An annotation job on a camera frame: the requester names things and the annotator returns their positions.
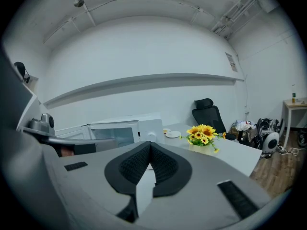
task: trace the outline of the bottle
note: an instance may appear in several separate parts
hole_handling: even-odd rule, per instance
[[[295,92],[295,84],[292,84],[292,103],[295,103],[296,92]]]

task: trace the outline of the microwave glass window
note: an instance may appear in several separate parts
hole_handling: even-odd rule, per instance
[[[127,128],[108,128],[108,129],[91,129],[94,135],[93,139],[115,139],[119,147],[134,143],[133,132],[131,127]]]

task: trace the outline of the black chair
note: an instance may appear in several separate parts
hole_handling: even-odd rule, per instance
[[[218,134],[226,132],[219,109],[217,106],[213,105],[211,99],[206,98],[194,102],[196,104],[196,109],[192,110],[192,114],[199,125],[210,125],[216,129],[216,133]],[[226,132],[226,139],[234,140],[236,136]]]

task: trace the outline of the chair headrest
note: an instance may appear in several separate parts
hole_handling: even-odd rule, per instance
[[[196,109],[206,109],[213,106],[213,100],[209,98],[197,100],[194,102],[196,103]]]

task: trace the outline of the ceiling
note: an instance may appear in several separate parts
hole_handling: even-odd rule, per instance
[[[234,31],[233,21],[229,24],[223,15],[232,7],[234,12],[240,12],[249,5],[243,13],[248,20],[261,10],[257,3],[250,5],[251,1],[254,0],[84,0],[86,6],[76,8],[74,0],[27,0],[10,27],[20,34],[35,32],[51,50],[95,25],[140,15],[180,19],[227,38]]]

